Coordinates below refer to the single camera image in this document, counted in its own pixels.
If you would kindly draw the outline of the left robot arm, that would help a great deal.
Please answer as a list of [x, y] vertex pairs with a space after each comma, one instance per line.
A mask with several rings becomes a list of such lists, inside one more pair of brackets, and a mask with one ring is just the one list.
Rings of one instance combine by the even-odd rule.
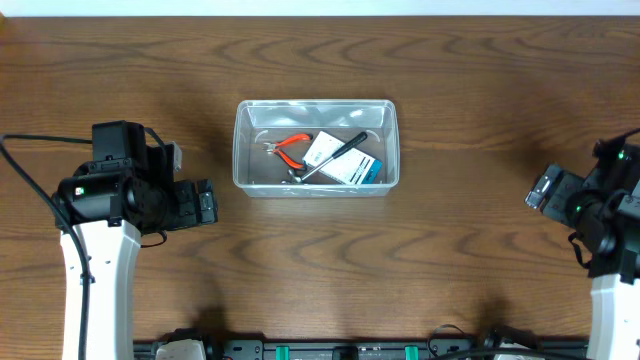
[[115, 121], [92, 127], [92, 160], [63, 179], [52, 201], [62, 217], [66, 299], [65, 359], [131, 359], [133, 282], [145, 235], [218, 220], [210, 180], [174, 178], [182, 154], [174, 142], [147, 144], [155, 132]]

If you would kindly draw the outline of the clear plastic container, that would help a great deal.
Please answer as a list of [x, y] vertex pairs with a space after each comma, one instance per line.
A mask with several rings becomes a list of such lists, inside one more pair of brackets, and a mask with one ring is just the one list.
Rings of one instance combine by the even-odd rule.
[[233, 180], [250, 197], [384, 196], [400, 177], [397, 111], [377, 100], [246, 100]]

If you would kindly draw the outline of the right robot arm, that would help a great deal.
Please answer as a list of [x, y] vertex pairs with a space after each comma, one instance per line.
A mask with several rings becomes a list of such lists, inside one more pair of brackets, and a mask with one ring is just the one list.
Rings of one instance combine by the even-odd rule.
[[592, 280], [589, 359], [639, 357], [639, 147], [627, 142], [638, 133], [597, 141], [585, 177], [549, 164], [524, 199], [572, 230], [568, 241]]

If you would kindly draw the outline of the black handled claw hammer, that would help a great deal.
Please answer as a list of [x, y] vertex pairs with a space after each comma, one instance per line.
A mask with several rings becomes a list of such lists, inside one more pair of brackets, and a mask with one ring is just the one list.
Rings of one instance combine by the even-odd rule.
[[313, 169], [307, 171], [304, 175], [299, 176], [295, 170], [289, 170], [288, 174], [290, 175], [289, 180], [283, 180], [282, 184], [302, 184], [309, 177], [314, 175], [316, 172], [321, 170], [323, 167], [331, 163], [333, 160], [340, 158], [345, 153], [349, 152], [351, 149], [356, 148], [359, 144], [364, 142], [368, 138], [368, 134], [366, 132], [361, 132], [356, 135], [354, 138], [343, 144], [340, 148], [333, 152], [332, 155], [324, 159], [321, 163], [319, 163]]

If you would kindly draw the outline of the white blue card package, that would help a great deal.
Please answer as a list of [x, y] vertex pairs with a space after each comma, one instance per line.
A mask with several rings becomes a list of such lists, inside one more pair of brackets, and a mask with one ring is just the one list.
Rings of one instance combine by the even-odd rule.
[[[307, 166], [316, 167], [344, 144], [338, 138], [321, 131], [303, 156]], [[382, 162], [354, 148], [319, 170], [319, 173], [345, 185], [372, 184]]]

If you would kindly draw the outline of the red handled pliers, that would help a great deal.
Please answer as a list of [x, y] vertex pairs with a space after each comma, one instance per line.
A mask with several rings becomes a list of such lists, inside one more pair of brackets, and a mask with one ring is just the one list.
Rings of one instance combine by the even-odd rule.
[[292, 170], [305, 170], [306, 164], [303, 160], [291, 157], [289, 149], [299, 151], [304, 146], [309, 146], [314, 136], [308, 133], [298, 133], [291, 135], [284, 140], [264, 142], [262, 149], [270, 155], [279, 157]]

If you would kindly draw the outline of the silver ring spanner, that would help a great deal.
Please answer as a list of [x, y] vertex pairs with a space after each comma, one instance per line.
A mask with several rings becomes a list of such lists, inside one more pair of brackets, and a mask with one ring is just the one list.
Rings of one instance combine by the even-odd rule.
[[283, 181], [278, 184], [285, 196], [291, 197], [353, 197], [359, 190], [341, 184], [302, 184]]

